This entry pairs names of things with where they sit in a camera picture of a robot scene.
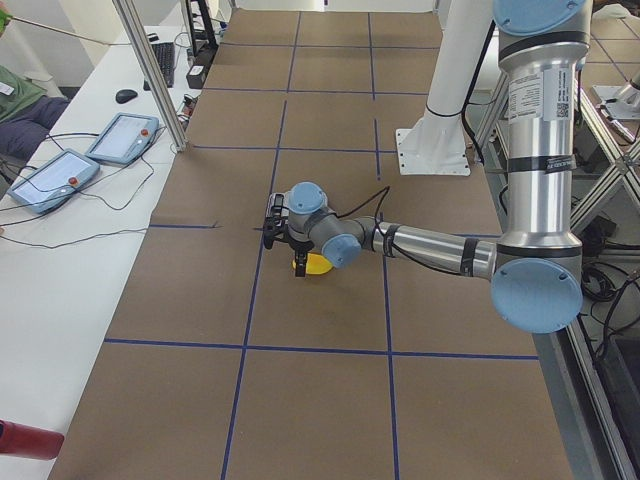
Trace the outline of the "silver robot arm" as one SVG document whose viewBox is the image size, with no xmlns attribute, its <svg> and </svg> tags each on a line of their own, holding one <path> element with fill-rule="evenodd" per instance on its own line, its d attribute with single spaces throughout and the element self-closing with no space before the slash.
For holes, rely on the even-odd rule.
<svg viewBox="0 0 640 480">
<path fill-rule="evenodd" d="M 263 243 L 282 242 L 303 276 L 307 255 L 331 265 L 363 250 L 428 269 L 487 279 L 496 311 L 513 326 L 551 333 L 580 311 L 582 245 L 570 227 L 574 80 L 589 49 L 588 1 L 497 1 L 498 64 L 509 80 L 508 226 L 496 241 L 449 235 L 376 217 L 339 215 L 320 186 L 273 194 Z"/>
</svg>

